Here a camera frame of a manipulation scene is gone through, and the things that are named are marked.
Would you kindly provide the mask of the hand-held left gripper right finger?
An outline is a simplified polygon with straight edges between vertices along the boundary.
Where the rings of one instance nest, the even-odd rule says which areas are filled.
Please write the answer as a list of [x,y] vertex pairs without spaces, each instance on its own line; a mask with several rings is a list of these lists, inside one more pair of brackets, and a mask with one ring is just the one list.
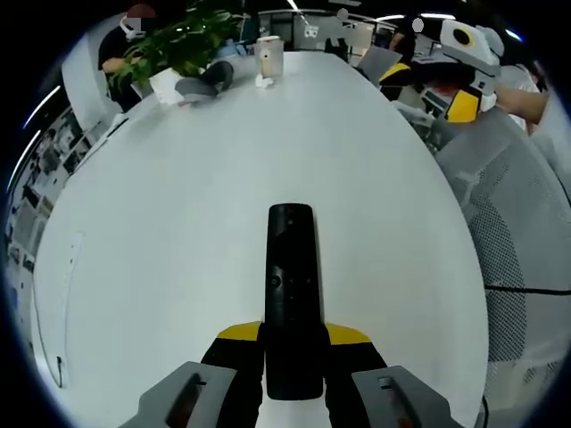
[[326,324],[325,402],[333,427],[450,427],[448,400],[402,366],[388,366],[359,330]]

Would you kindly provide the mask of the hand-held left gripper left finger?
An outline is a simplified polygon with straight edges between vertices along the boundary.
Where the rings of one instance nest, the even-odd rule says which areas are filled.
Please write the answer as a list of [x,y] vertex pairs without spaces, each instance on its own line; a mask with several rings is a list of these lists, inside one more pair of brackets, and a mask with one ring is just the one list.
[[124,427],[254,427],[262,402],[263,323],[231,325],[138,401]]

